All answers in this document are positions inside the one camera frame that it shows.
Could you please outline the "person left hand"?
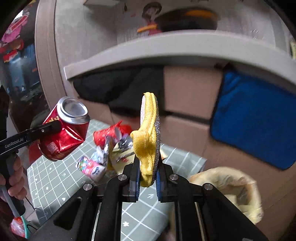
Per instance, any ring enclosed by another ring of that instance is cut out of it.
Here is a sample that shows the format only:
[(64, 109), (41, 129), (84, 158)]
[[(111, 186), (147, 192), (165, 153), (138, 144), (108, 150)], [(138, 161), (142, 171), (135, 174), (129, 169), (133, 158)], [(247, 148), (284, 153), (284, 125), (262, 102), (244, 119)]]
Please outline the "person left hand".
[(27, 190), (24, 187), (23, 166), (18, 155), (16, 155), (13, 170), (14, 173), (9, 178), (11, 187), (8, 189), (8, 194), (18, 200), (23, 200), (27, 196)]

